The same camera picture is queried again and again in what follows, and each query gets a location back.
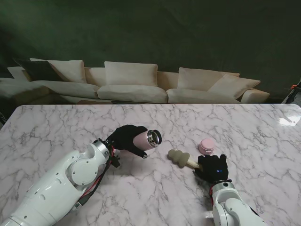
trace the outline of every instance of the stainless steel bottle rim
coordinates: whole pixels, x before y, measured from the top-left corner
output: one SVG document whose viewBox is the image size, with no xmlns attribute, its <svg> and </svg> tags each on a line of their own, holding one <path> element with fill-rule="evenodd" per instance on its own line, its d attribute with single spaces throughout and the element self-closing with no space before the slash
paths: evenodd
<svg viewBox="0 0 301 226">
<path fill-rule="evenodd" d="M 162 136 L 158 130 L 149 130 L 146 135 L 147 141 L 152 147 L 157 147 L 162 143 Z"/>
</svg>

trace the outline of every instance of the pink lid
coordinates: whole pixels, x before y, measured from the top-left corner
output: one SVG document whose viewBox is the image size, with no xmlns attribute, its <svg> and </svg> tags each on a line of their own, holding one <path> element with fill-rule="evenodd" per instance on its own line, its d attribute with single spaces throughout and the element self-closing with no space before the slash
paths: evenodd
<svg viewBox="0 0 301 226">
<path fill-rule="evenodd" d="M 209 138 L 203 139 L 199 144 L 198 149 L 202 154 L 212 154 L 214 150 L 213 140 Z"/>
</svg>

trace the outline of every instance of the black pillow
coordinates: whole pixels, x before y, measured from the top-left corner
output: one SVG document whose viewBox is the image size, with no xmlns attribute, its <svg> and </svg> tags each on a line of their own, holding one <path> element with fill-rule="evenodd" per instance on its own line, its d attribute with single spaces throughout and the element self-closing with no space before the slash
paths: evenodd
<svg viewBox="0 0 301 226">
<path fill-rule="evenodd" d="M 61 77 L 53 70 L 48 61 L 30 61 L 14 59 L 30 75 L 32 81 L 63 81 Z"/>
</svg>

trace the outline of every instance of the wire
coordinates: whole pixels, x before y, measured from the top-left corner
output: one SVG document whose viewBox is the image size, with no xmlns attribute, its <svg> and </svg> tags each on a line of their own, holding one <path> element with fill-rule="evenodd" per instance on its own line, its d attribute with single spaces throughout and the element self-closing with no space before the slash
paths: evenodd
<svg viewBox="0 0 301 226">
<path fill-rule="evenodd" d="M 211 201 L 211 205 L 213 206 L 213 191 L 212 191 L 212 188 L 213 188 L 214 185 L 212 185 L 210 188 L 209 188 L 209 197 L 210 197 L 210 201 Z"/>
<path fill-rule="evenodd" d="M 89 193 L 90 196 L 94 194 L 94 192 L 95 192 L 96 189 L 98 188 L 98 186 L 99 186 L 101 180 L 103 179 L 104 174 L 105 174 L 106 171 L 109 169 L 109 167 L 110 167 L 110 165 L 111 165 L 111 163 L 112 163 L 111 158 L 113 157 L 113 154 L 114 154 L 114 147 L 112 146 L 112 153 L 111 153 L 111 156 L 110 156 L 110 162 L 109 162 L 109 164 L 107 164 L 106 167 L 104 168 L 103 173 L 100 175 L 100 179 L 99 179 L 98 182 L 96 183 L 94 189 Z"/>
<path fill-rule="evenodd" d="M 112 146 L 111 157 L 113 157 L 113 155 L 114 155 L 114 147 Z M 91 191 L 91 189 L 98 183 L 98 181 L 100 180 L 100 178 L 102 178 L 102 176 L 104 175 L 105 171 L 106 171 L 106 169 L 103 171 L 103 173 L 101 175 L 99 175 L 99 177 L 96 179 L 96 181 L 94 181 L 94 183 L 92 184 L 92 186 L 89 187 L 81 197 L 85 196 L 89 191 Z"/>
</svg>

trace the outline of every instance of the throw pillow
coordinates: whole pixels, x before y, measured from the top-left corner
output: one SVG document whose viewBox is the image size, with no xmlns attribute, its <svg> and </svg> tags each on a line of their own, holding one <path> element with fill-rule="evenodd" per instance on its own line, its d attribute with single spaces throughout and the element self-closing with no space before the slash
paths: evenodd
<svg viewBox="0 0 301 226">
<path fill-rule="evenodd" d="M 35 58 L 30 58 L 30 60 L 48 61 L 64 81 L 87 83 L 82 60 L 41 60 Z"/>
<path fill-rule="evenodd" d="M 239 77 L 239 73 L 216 72 L 180 67 L 178 88 L 208 91 L 210 87 L 226 74 Z"/>
<path fill-rule="evenodd" d="M 104 62 L 108 85 L 157 86 L 158 65 Z"/>
<path fill-rule="evenodd" d="M 255 87 L 259 83 L 259 80 L 238 78 L 230 74 L 225 74 L 208 90 L 208 92 L 237 99 L 248 89 Z"/>
<path fill-rule="evenodd" d="M 32 81 L 63 81 L 47 61 L 14 59 L 30 75 Z"/>
</svg>

